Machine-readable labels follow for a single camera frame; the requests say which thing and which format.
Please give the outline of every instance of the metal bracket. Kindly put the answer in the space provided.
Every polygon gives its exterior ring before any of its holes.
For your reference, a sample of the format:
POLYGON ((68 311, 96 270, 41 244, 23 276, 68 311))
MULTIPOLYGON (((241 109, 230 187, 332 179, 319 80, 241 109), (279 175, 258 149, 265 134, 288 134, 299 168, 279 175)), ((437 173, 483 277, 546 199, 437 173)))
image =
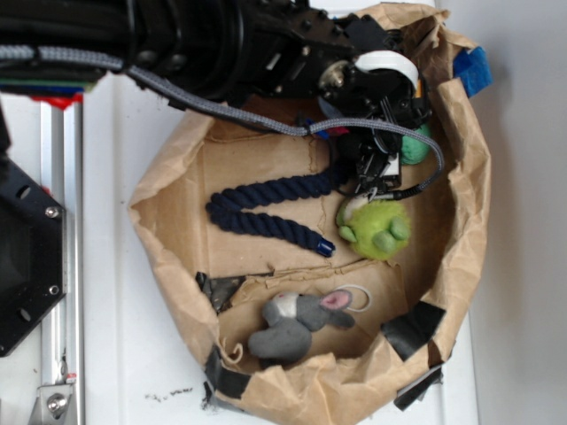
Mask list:
POLYGON ((73 385, 73 425, 84 423, 82 347, 82 106, 41 105, 42 184, 65 205, 66 297, 42 323, 42 384, 73 385))
POLYGON ((74 425, 77 403, 71 384, 48 385, 37 390, 34 410, 27 425, 74 425))
POLYGON ((65 295, 65 210, 13 162, 0 186, 0 357, 65 295))

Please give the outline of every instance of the white wall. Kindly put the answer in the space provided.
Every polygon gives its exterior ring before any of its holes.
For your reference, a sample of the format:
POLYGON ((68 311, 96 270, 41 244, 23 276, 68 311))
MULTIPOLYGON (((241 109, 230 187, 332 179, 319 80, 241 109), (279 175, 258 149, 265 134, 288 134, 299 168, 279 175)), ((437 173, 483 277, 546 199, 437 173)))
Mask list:
MULTIPOLYGON (((330 16, 344 16, 382 2, 380 0, 310 0, 309 3, 316 9, 325 9, 330 16)), ((392 0, 392 3, 419 3, 434 6, 435 0, 392 0)))
POLYGON ((485 272, 471 309, 483 425, 567 422, 567 2, 438 0, 485 47, 473 98, 493 153, 485 272))

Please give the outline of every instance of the gray stuffed mouse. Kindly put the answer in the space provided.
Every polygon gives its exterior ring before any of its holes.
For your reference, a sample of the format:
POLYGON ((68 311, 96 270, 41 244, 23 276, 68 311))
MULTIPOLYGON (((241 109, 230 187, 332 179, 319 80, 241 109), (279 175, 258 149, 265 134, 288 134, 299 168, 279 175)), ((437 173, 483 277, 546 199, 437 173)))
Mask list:
POLYGON ((268 328, 254 332, 248 348, 263 367, 294 363, 309 351, 311 332, 326 324, 354 326, 353 316, 343 311, 352 301, 348 290, 334 290, 323 297, 282 292, 264 305, 262 316, 268 328))

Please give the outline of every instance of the pink ear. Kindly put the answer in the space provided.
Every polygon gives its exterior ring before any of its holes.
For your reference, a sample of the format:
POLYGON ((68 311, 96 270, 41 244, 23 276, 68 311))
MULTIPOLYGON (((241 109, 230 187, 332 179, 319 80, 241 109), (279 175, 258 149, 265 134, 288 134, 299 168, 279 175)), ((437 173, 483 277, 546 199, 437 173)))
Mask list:
POLYGON ((343 310, 353 301, 353 294, 348 290, 333 290, 321 298, 319 305, 329 310, 343 310))

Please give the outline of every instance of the navy blue rope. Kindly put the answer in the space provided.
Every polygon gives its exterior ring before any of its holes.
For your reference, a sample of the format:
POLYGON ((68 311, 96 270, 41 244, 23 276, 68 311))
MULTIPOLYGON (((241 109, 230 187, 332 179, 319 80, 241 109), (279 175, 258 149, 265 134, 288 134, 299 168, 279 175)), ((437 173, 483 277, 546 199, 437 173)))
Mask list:
MULTIPOLYGON (((336 174, 333 181, 341 184, 346 182, 346 173, 339 167, 333 168, 333 173, 336 174)), ((222 230, 239 235, 275 237, 330 257, 335 251, 333 243, 310 228, 293 220, 242 210, 253 209, 260 205, 280 204, 283 201, 295 201, 300 198, 317 198, 329 195, 333 189, 329 171, 284 177, 215 193, 211 196, 211 202, 206 205, 206 210, 210 214, 211 222, 222 230)))

